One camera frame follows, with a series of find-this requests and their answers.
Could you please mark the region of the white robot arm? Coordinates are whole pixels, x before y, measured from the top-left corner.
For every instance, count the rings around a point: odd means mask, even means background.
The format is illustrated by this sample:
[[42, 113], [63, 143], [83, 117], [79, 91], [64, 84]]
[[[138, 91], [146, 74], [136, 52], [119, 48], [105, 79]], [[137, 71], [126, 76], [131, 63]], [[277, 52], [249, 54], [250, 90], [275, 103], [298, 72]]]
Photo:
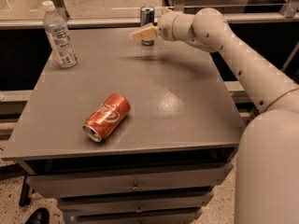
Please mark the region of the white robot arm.
[[167, 11], [156, 25], [132, 33], [135, 41], [157, 37], [217, 51], [260, 112], [239, 143], [235, 224], [299, 224], [299, 85], [235, 35], [214, 8]]

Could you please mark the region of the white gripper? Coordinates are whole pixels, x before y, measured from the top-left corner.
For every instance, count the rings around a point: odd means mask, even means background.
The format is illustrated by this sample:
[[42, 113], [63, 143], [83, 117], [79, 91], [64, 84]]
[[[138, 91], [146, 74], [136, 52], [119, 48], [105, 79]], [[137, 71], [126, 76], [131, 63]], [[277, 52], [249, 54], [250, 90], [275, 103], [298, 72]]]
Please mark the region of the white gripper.
[[175, 19], [179, 15], [181, 15], [181, 12], [173, 11], [169, 7], [164, 7], [163, 16], [157, 22], [158, 28], [153, 23], [148, 23], [139, 30], [132, 32], [131, 38], [134, 41], [151, 41], [155, 40], [160, 35], [164, 40], [175, 41], [173, 26]]

